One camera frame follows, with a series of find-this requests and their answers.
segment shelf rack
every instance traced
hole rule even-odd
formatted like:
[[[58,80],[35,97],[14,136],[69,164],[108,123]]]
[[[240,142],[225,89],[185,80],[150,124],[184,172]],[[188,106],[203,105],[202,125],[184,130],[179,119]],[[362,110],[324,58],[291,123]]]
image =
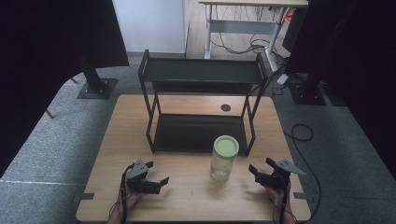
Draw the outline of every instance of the shelf rack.
[[[149,115],[146,136],[152,152],[212,152],[215,139],[226,134],[238,141],[239,154],[249,154],[256,139],[253,119],[267,80],[260,53],[256,61],[246,62],[150,58],[146,49],[137,73]],[[146,83],[151,83],[154,89],[152,104]],[[251,109],[248,97],[258,88],[258,97]],[[225,93],[246,98],[240,116],[169,114],[161,111],[161,92]],[[156,110],[158,122],[153,141],[150,131]],[[246,112],[251,131],[249,143],[244,127]]]

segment jar lid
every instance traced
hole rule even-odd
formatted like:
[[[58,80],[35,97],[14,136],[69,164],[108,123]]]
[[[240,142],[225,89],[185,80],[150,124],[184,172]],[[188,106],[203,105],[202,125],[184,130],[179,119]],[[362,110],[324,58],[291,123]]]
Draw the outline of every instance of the jar lid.
[[[216,139],[214,149],[219,157],[227,160],[238,154],[239,144],[233,137],[222,135]]]

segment white wall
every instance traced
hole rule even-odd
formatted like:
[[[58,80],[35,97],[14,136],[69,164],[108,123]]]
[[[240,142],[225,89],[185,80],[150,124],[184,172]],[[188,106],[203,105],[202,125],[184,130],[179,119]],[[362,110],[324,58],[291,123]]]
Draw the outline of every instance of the white wall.
[[[126,51],[185,53],[183,0],[113,0]]]

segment wooden table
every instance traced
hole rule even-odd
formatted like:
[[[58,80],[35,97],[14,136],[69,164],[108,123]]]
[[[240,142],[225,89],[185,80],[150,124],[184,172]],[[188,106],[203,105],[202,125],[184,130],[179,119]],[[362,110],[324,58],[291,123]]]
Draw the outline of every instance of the wooden table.
[[[163,112],[201,114],[239,114],[245,97],[239,96],[161,96]],[[221,105],[230,105],[223,112]],[[271,98],[263,97],[254,119],[257,138],[248,157],[236,158],[230,179],[217,182],[210,177],[210,153],[151,153],[146,138],[149,116],[142,95],[122,95],[108,124],[106,135],[93,166],[85,193],[94,193],[92,200],[80,202],[77,219],[103,221],[116,201],[120,176],[137,159],[154,161],[147,180],[158,182],[170,177],[159,195],[147,195],[139,201],[128,219],[134,221],[255,221],[272,220],[273,205],[265,189],[254,182],[249,164],[260,172],[271,174],[265,163],[292,161]],[[297,175],[291,174],[291,192],[303,192]],[[306,200],[294,199],[290,204],[298,220],[310,218]]]
[[[273,72],[277,70],[275,58],[272,56],[274,44],[280,30],[286,7],[308,7],[306,0],[199,0],[200,4],[209,5],[206,18],[206,45],[205,58],[210,59],[210,35],[211,33],[229,34],[256,34],[270,35],[271,40],[265,50],[268,62]],[[247,6],[247,7],[280,7],[276,21],[236,21],[214,20],[212,18],[212,6]]]

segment gray floor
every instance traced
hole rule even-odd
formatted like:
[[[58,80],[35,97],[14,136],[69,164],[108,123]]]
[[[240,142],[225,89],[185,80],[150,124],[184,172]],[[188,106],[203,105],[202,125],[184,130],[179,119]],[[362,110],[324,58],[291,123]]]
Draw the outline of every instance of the gray floor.
[[[76,223],[78,197],[88,181],[95,157],[117,98],[141,93],[137,82],[138,58],[130,67],[98,69],[100,77],[118,84],[108,100],[79,100],[78,84],[66,82],[49,106],[55,116],[43,115],[35,130],[0,179],[0,223]],[[297,142],[318,184],[290,138],[294,162],[307,171],[301,176],[312,212],[309,223],[396,223],[396,182],[347,107],[295,105],[288,88],[276,90],[276,77],[265,95],[273,96],[283,130],[302,123],[315,136]],[[300,127],[296,136],[307,137]]]

